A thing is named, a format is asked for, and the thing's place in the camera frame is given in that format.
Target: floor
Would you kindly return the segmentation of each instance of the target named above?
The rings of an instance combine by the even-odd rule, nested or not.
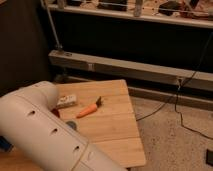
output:
[[[131,97],[136,117],[156,110],[162,102]],[[184,124],[213,137],[213,111],[178,106]],[[132,171],[212,171],[205,164],[206,149],[213,141],[180,126],[180,115],[174,104],[167,104],[155,115],[138,122],[147,158],[146,166]]]

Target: black cable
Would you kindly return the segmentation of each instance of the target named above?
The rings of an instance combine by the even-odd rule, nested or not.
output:
[[[189,131],[191,131],[191,132],[194,132],[194,133],[196,133],[196,134],[198,134],[198,135],[200,135],[200,136],[202,136],[202,137],[204,137],[204,138],[213,140],[213,137],[210,137],[210,136],[208,136],[208,135],[206,135],[206,134],[203,134],[203,133],[200,132],[200,131],[197,131],[197,130],[194,130],[194,129],[192,129],[192,128],[189,128],[189,127],[185,126],[184,123],[183,123],[183,114],[182,114],[180,111],[177,110],[177,104],[178,104],[179,93],[180,93],[180,91],[181,91],[181,88],[184,87],[186,84],[188,84],[188,83],[194,78],[195,74],[199,71],[200,66],[202,65],[202,63],[203,63],[203,61],[204,61],[204,58],[205,58],[207,49],[208,49],[208,47],[209,47],[209,43],[210,43],[210,41],[212,40],[212,37],[213,37],[213,32],[210,33],[210,35],[209,35],[209,37],[208,37],[208,39],[207,39],[207,41],[206,41],[206,43],[205,43],[205,46],[204,46],[204,48],[203,48],[203,51],[202,51],[201,57],[200,57],[200,59],[199,59],[198,65],[197,65],[197,67],[195,68],[193,74],[192,74],[188,79],[186,79],[185,81],[179,82],[179,86],[178,86],[178,89],[177,89],[176,93],[174,93],[174,94],[172,94],[171,96],[169,96],[169,98],[168,98],[157,110],[155,110],[154,112],[152,112],[152,113],[150,113],[150,114],[148,114],[148,115],[146,115],[146,116],[143,116],[143,117],[141,117],[141,118],[136,119],[136,121],[143,120],[143,119],[145,119],[145,118],[148,118],[148,117],[150,117],[150,116],[156,114],[156,113],[159,112],[161,109],[163,109],[163,108],[166,106],[166,104],[169,103],[170,100],[176,95],[176,100],[175,100],[175,105],[174,105],[174,107],[175,107],[175,112],[178,113],[178,114],[180,115],[181,127],[185,128],[185,129],[187,129],[187,130],[189,130]]]
[[[185,129],[187,129],[187,130],[189,130],[191,132],[194,132],[195,134],[198,134],[198,135],[200,135],[200,136],[202,136],[204,138],[207,138],[209,140],[213,140],[213,137],[210,137],[210,136],[208,136],[208,135],[206,135],[206,134],[204,134],[204,133],[202,133],[200,131],[197,131],[195,129],[189,128],[189,127],[187,127],[187,126],[184,125],[184,123],[183,123],[183,113],[177,110],[178,100],[179,100],[179,94],[176,94],[175,112],[180,115],[180,124],[181,124],[181,127],[185,128]]]
[[[146,115],[146,116],[143,116],[143,117],[141,117],[141,118],[136,119],[136,121],[143,120],[143,119],[145,119],[145,118],[148,118],[148,117],[150,117],[150,116],[156,114],[156,113],[159,112],[161,109],[163,109],[163,108],[166,106],[166,104],[169,103],[169,102],[171,101],[171,99],[172,99],[174,96],[175,96],[175,94],[172,94],[171,96],[169,96],[169,97],[167,98],[167,100],[166,100],[162,105],[160,105],[159,108],[157,108],[157,110],[153,111],[152,113],[150,113],[150,114],[148,114],[148,115]]]

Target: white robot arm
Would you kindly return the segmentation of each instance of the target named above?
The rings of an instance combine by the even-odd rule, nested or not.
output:
[[[0,98],[0,132],[45,171],[126,171],[50,111],[59,93],[40,82]]]

